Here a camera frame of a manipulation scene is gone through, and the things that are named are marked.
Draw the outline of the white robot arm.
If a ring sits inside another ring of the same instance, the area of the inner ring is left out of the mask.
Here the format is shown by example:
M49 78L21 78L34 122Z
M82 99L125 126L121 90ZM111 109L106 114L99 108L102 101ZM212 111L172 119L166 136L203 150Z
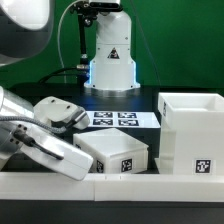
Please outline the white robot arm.
M54 28L56 0L0 0L0 68L31 60L47 47ZM87 56L80 38L79 70L87 91L123 94L140 87L131 57L131 19L120 0L75 0L80 34L98 25L96 53ZM0 85L0 168L17 152L75 180L89 172L93 158L57 137L75 127L87 127L84 108L55 97L33 105Z

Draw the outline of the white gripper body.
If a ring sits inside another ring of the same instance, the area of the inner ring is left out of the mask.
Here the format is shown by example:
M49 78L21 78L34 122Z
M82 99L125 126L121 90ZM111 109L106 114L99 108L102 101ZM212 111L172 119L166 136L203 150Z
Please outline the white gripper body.
M21 151L35 162L75 180L88 174L93 157L55 135L34 128L23 134Z

